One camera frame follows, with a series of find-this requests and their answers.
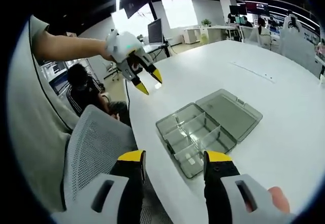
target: white table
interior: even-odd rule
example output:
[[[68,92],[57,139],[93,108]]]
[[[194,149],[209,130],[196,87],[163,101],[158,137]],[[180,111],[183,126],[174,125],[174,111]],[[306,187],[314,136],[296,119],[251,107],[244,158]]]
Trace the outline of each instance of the white table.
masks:
[[[147,151],[150,181],[174,224],[208,223],[204,181],[180,174],[155,123],[221,88],[263,114],[230,153],[238,170],[265,188],[281,187],[293,213],[305,207],[325,173],[325,89],[315,76],[279,54],[234,41],[191,49],[155,66],[162,86],[147,73],[140,78],[150,95],[128,83],[129,113],[137,145]]]

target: potted plant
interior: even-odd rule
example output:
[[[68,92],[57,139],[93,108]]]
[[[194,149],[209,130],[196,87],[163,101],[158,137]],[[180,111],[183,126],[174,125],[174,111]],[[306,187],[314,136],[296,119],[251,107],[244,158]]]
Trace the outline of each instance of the potted plant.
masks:
[[[137,36],[137,39],[138,39],[140,42],[143,42],[143,35],[139,35],[139,36]]]
[[[211,25],[211,22],[210,22],[209,19],[204,19],[204,20],[202,20],[201,24],[202,24],[203,26],[210,26],[210,25]]]

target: gray sleeve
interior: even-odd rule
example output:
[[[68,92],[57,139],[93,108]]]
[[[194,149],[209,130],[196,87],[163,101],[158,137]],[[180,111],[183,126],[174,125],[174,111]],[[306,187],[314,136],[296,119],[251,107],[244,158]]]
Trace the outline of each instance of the gray sleeve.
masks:
[[[37,36],[44,30],[46,30],[48,25],[48,23],[41,21],[33,15],[30,17],[30,36],[32,48]]]

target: finger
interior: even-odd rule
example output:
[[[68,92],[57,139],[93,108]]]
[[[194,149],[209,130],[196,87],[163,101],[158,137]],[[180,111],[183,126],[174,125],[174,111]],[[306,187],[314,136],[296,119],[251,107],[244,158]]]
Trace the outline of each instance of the finger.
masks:
[[[289,201],[284,196],[282,190],[279,187],[272,187],[268,190],[272,196],[272,201],[275,207],[284,213],[290,213]]]

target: floor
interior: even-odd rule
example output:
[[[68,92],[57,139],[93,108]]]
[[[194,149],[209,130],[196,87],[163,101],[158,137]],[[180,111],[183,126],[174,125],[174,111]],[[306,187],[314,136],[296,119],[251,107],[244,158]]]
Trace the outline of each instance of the floor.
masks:
[[[169,47],[169,53],[170,55],[176,55],[175,53],[181,53],[186,50],[190,50],[196,47],[201,46],[202,44],[194,43],[191,45],[186,44],[179,44],[172,47],[172,49]],[[123,88],[123,76],[122,74],[118,74],[116,77],[110,76],[105,79],[104,86],[106,88],[106,92],[108,92],[112,98],[113,101],[126,101],[125,94],[124,94],[124,88]]]

